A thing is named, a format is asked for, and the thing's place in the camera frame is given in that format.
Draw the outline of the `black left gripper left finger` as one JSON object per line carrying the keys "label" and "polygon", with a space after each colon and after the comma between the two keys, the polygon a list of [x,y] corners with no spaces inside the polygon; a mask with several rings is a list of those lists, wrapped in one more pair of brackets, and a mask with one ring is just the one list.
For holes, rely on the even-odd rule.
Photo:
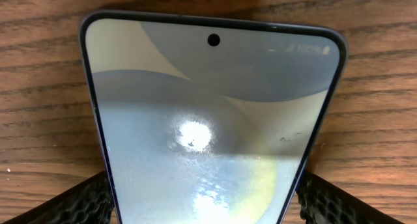
{"label": "black left gripper left finger", "polygon": [[4,224],[109,224],[114,203],[102,171]]}

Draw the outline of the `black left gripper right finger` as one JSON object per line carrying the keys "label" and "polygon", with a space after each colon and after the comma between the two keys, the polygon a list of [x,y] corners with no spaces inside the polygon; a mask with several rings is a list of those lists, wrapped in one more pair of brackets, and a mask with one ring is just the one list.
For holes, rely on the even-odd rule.
{"label": "black left gripper right finger", "polygon": [[309,171],[296,194],[306,224],[402,224]]}

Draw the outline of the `blue Galaxy smartphone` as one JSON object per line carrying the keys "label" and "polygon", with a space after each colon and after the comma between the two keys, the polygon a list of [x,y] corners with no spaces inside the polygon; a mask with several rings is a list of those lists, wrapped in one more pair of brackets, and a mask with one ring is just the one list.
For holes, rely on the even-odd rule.
{"label": "blue Galaxy smartphone", "polygon": [[349,51],[326,27],[123,10],[79,46],[119,223],[281,223]]}

